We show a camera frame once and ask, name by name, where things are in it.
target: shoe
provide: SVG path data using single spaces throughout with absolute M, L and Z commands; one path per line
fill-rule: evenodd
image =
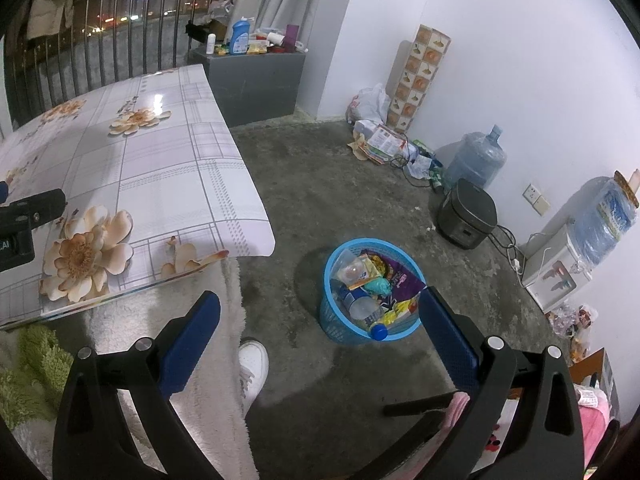
M 267 380 L 269 356 L 262 343 L 254 339 L 245 341 L 238 351 L 240 386 L 242 388 L 242 416 L 246 416 L 255 397 Z

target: wall switch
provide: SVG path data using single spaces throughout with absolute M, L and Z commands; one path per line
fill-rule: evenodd
M 529 202 L 531 205 L 536 203 L 536 200 L 540 198 L 540 192 L 536 189 L 533 184 L 529 184 L 529 187 L 524 190 L 522 196 Z
M 551 204 L 547 202 L 546 198 L 542 195 L 538 197 L 536 203 L 533 205 L 533 209 L 535 209 L 540 216 L 543 216 L 547 211 L 549 211 L 550 207 Z

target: basket rim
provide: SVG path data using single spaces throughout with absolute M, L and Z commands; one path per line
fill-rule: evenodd
M 415 263 L 414 259 L 411 256 L 409 256 L 407 253 L 405 253 L 400 247 L 397 247 L 397 246 L 395 246 L 393 244 L 390 244 L 389 242 L 385 242 L 384 240 L 380 240 L 379 238 L 354 238 L 353 240 L 349 240 L 348 242 L 343 243 L 333 253 L 331 253 L 331 256 L 329 256 L 329 259 L 327 260 L 326 265 L 324 266 L 324 277 L 323 277 L 323 281 L 324 281 L 324 296 L 325 296 L 326 300 L 328 301 L 329 306 L 331 307 L 331 310 L 340 319 L 340 321 L 345 325 L 345 327 L 347 327 L 349 330 L 351 330 L 352 332 L 356 333 L 357 335 L 373 341 L 373 339 L 369 336 L 369 333 L 365 332 L 360 327 L 354 325 L 341 312 L 340 308 L 338 307 L 338 305 L 336 305 L 336 303 L 334 301 L 334 296 L 332 295 L 331 284 L 330 284 L 331 269 L 334 266 L 335 261 L 338 259 L 338 256 L 340 255 L 340 253 L 343 250 L 345 250 L 345 249 L 347 249 L 347 248 L 349 248 L 351 246 L 354 246 L 354 245 L 365 245 L 365 244 L 371 243 L 371 242 L 373 242 L 374 244 L 383 245 L 383 246 L 385 246 L 385 247 L 387 247 L 389 249 L 397 251 L 399 254 L 402 254 L 402 256 L 404 256 L 409 261 L 411 266 L 413 267 L 411 270 L 415 271 L 418 274 L 418 277 L 420 277 L 422 282 L 426 283 L 427 280 L 425 279 L 424 274 L 420 270 L 420 267 L 418 267 L 418 264 Z M 417 319 L 415 320 L 414 324 L 412 324 L 409 328 L 406 328 L 406 329 L 402 330 L 402 332 L 398 332 L 397 334 L 390 334 L 382 342 L 384 343 L 384 342 L 388 342 L 388 341 L 397 341 L 399 339 L 402 339 L 403 337 L 407 337 L 408 335 L 412 334 L 421 325 L 421 323 L 422 322 L 420 321 L 420 317 L 418 316 Z

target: green fluffy blanket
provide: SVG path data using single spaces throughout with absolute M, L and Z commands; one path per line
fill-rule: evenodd
M 27 420 L 56 418 L 73 362 L 43 325 L 21 328 L 17 344 L 17 362 L 0 368 L 0 416 L 12 431 Z

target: gray floor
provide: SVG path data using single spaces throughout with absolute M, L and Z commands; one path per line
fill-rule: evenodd
M 439 197 L 410 186 L 398 170 L 356 160 L 346 124 L 275 122 L 232 133 L 276 238 L 272 257 L 241 260 L 244 336 L 270 355 L 266 386 L 247 416 L 262 479 L 353 472 L 414 423 L 382 418 L 383 404 L 452 389 L 424 330 L 357 348 L 324 335 L 318 280 L 331 251 L 351 238 L 403 248 L 485 334 L 524 350 L 559 343 L 507 260 L 487 240 L 464 251 L 427 231 Z

